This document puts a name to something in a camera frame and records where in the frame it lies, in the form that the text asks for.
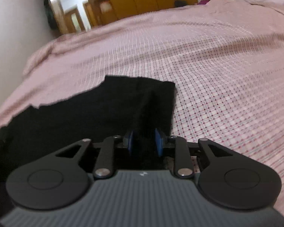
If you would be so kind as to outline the black garment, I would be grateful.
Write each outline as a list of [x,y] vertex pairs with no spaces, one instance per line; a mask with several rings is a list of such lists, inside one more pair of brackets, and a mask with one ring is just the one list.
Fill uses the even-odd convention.
[[170,134],[175,84],[145,77],[107,75],[96,88],[58,103],[29,106],[0,128],[0,217],[12,204],[5,190],[8,175],[76,141],[133,132],[134,151],[156,151],[155,129]]

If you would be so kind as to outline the dark clothes hanging on door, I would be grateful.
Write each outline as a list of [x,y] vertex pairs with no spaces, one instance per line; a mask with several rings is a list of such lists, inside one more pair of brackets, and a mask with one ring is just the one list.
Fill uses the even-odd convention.
[[50,26],[50,28],[52,30],[57,30],[58,25],[57,25],[57,22],[55,20],[54,13],[53,13],[53,11],[50,7],[49,1],[43,0],[43,6],[44,6],[44,10],[45,10],[45,15],[47,17],[48,25]]

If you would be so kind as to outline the wooden door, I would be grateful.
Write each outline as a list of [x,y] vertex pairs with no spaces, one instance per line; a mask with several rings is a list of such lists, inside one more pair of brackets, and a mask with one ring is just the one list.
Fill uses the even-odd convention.
[[69,33],[85,31],[85,27],[77,7],[65,13],[65,21]]

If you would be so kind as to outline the black bag by wardrobe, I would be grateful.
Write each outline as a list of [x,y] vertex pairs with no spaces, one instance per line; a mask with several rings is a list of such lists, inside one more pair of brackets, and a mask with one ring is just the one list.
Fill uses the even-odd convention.
[[175,0],[174,1],[175,8],[184,7],[186,5],[187,5],[187,2],[184,1],[184,0]]

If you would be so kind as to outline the white box on shelf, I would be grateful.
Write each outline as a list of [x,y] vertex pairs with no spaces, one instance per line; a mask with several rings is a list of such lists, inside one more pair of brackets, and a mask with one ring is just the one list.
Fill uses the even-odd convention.
[[113,10],[112,5],[109,1],[100,2],[99,6],[100,6],[101,13],[107,13]]

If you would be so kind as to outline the pink checkered bed cover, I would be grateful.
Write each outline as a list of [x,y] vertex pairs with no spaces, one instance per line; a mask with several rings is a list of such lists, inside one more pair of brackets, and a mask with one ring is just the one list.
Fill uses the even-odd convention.
[[66,100],[106,75],[176,84],[172,133],[205,136],[275,169],[284,215],[284,6],[211,0],[52,40],[27,61],[0,128],[29,106]]

